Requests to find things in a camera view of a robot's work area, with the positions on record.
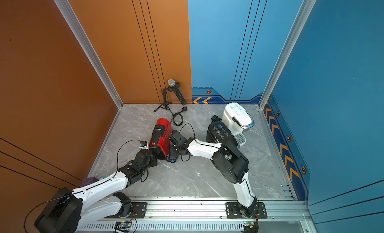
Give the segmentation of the red coffee machine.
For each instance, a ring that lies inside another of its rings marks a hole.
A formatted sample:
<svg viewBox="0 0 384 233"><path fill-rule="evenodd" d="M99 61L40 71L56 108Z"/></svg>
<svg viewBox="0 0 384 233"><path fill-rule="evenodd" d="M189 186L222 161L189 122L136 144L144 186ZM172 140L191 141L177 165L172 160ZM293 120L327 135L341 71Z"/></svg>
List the red coffee machine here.
<svg viewBox="0 0 384 233"><path fill-rule="evenodd" d="M172 130L167 119L160 118L157 120L149 143L149 150L155 155L156 159L167 160L170 147L169 137Z"/></svg>

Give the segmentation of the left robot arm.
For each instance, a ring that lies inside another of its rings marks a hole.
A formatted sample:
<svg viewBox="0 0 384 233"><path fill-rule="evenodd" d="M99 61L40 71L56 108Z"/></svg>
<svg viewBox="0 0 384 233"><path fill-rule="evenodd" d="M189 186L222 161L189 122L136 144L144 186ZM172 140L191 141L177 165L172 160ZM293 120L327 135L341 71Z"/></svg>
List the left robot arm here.
<svg viewBox="0 0 384 233"><path fill-rule="evenodd" d="M141 149L134 160L112 175L90 185L58 190L37 217L36 229L41 233L75 233L82 227L107 216L129 211L123 206L129 198L122 193L141 180L150 167L157 166L153 148Z"/></svg>

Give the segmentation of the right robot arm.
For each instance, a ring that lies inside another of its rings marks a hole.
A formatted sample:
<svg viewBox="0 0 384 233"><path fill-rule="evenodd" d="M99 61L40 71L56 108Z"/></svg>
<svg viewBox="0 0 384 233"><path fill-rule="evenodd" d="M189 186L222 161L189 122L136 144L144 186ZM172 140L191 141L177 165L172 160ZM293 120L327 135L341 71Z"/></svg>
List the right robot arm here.
<svg viewBox="0 0 384 233"><path fill-rule="evenodd" d="M242 216L257 216L259 205L249 182L249 161L233 143L209 143L193 137L187 139L177 130L172 131L169 140L171 152L211 160L222 176L234 185Z"/></svg>

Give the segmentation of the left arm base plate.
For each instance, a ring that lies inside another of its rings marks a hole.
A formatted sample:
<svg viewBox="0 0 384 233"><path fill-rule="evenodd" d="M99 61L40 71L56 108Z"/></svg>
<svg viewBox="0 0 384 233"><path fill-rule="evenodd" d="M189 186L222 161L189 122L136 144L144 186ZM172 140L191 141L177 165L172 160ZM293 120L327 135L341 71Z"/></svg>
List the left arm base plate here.
<svg viewBox="0 0 384 233"><path fill-rule="evenodd" d="M147 211L147 202L123 203L118 212L119 218L144 219Z"/></svg>

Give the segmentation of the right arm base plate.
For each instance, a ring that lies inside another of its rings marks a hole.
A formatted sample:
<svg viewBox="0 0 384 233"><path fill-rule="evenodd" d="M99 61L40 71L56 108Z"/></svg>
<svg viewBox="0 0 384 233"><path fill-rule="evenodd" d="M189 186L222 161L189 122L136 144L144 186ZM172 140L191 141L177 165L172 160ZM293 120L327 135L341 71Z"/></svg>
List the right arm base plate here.
<svg viewBox="0 0 384 233"><path fill-rule="evenodd" d="M240 203L225 203L228 219L267 219L268 214L265 204L262 202L253 202L249 208Z"/></svg>

